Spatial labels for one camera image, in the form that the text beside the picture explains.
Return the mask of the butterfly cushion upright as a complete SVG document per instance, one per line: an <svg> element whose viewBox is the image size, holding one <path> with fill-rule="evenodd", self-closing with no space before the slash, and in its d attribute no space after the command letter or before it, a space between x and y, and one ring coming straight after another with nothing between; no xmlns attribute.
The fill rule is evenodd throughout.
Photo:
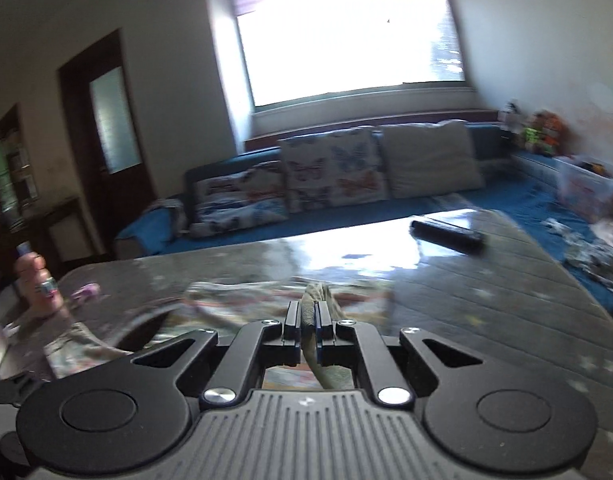
<svg viewBox="0 0 613 480"><path fill-rule="evenodd" d="M295 136L280 141L279 149L293 214L388 198L383 159L372 128Z"/></svg>

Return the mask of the small pink object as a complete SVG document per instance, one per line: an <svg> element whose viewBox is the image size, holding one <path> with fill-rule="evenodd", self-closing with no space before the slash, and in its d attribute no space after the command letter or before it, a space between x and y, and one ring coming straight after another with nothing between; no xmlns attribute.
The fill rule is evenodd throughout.
<svg viewBox="0 0 613 480"><path fill-rule="evenodd" d="M100 295L100 286L98 283L88 283L75 292L72 292L70 300L72 304L85 304L87 301L94 300Z"/></svg>

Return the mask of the butterfly cushion lying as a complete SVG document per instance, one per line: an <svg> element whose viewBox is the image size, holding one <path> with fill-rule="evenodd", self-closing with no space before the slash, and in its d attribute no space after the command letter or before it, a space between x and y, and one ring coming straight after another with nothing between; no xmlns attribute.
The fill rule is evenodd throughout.
<svg viewBox="0 0 613 480"><path fill-rule="evenodd" d="M279 160L194 184L195 217L189 235L203 238L286 221L286 182Z"/></svg>

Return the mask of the blue sofa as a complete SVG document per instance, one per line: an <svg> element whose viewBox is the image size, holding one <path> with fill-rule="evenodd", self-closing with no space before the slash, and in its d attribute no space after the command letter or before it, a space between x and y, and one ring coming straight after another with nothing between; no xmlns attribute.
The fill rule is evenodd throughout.
<svg viewBox="0 0 613 480"><path fill-rule="evenodd" d="M332 211L316 210L294 214L290 219L268 226L218 234L194 240L184 235L159 255L188 252L210 247L271 240L325 230L361 226L361 224L395 220L430 214L440 210L478 206L499 210L516 221L541 247L559 262L565 261L565 244L546 233L541 222L548 218L567 224L589 240L591 226L574 212L557 203L555 190L541 180L529 176L511 161L511 150L504 134L493 124L470 124L468 130L475 142L477 161L485 173L485 187L479 191L459 192L456 197L389 198L384 203L351 205Z"/></svg>

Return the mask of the blue cloth on sofa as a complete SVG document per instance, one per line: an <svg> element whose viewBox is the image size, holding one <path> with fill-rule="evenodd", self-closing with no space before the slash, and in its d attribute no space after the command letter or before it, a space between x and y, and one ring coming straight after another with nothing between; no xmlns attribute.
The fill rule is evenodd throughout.
<svg viewBox="0 0 613 480"><path fill-rule="evenodd" d="M159 198L116 236L116 258L124 260L159 255L187 234L187 226L183 202L176 197Z"/></svg>

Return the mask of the bright window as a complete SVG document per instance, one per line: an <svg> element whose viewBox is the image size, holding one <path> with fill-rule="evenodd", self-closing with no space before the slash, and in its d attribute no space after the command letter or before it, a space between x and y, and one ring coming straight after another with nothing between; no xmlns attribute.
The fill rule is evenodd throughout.
<svg viewBox="0 0 613 480"><path fill-rule="evenodd" d="M232 0L252 102L466 79L450 0Z"/></svg>

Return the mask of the dark wooden shelf cabinet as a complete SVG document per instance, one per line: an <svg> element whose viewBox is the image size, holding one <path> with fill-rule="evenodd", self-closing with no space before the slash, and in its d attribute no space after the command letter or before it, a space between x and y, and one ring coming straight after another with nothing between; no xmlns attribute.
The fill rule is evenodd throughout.
<svg viewBox="0 0 613 480"><path fill-rule="evenodd" d="M0 119L0 292L14 284L18 246L25 242L43 255L58 275L66 274L70 263L60 255L52 229L70 218L79 223L84 244L95 255L97 247L79 197L69 192L41 196L37 191L18 107L11 107Z"/></svg>

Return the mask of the toys pile on sofa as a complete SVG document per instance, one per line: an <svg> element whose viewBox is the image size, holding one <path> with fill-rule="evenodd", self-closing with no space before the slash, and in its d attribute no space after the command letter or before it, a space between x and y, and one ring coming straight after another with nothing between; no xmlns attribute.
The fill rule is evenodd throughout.
<svg viewBox="0 0 613 480"><path fill-rule="evenodd" d="M561 116L550 110L526 115L516 101L497 113L503 132L512 143L523 172L551 186L558 194L609 195L613 192L613 165L597 157L574 153L571 131Z"/></svg>

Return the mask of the plain white cushion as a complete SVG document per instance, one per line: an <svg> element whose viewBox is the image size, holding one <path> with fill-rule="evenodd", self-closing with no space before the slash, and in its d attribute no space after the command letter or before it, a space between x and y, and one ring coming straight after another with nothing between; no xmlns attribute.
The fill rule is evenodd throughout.
<svg viewBox="0 0 613 480"><path fill-rule="evenodd" d="M381 128L381 151L394 198L472 191L485 186L466 122Z"/></svg>

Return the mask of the pink googly-eyed toy figure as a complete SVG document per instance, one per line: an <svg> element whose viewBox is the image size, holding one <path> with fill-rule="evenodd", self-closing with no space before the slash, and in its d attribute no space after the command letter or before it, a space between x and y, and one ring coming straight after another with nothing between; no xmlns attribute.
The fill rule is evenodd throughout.
<svg viewBox="0 0 613 480"><path fill-rule="evenodd" d="M23 298L34 318L49 318L64 307L64 297L57 282L46 269L45 259L31 248L29 242L17 246L15 270Z"/></svg>

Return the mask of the black remote control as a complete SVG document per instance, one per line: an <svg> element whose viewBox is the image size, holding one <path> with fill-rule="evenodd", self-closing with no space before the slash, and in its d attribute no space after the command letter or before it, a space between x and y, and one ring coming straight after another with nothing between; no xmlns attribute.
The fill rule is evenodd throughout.
<svg viewBox="0 0 613 480"><path fill-rule="evenodd" d="M477 254L485 248L485 237L480 232L440 220L414 219L410 224L410 232L418 240L425 240L465 254Z"/></svg>

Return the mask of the dark wooden door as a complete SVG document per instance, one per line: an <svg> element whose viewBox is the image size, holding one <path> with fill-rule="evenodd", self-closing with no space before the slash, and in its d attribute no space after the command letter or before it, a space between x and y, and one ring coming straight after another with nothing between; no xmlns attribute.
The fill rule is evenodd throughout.
<svg viewBox="0 0 613 480"><path fill-rule="evenodd" d="M64 120L86 204L110 255L120 232L156 199L134 116L120 30L58 70Z"/></svg>

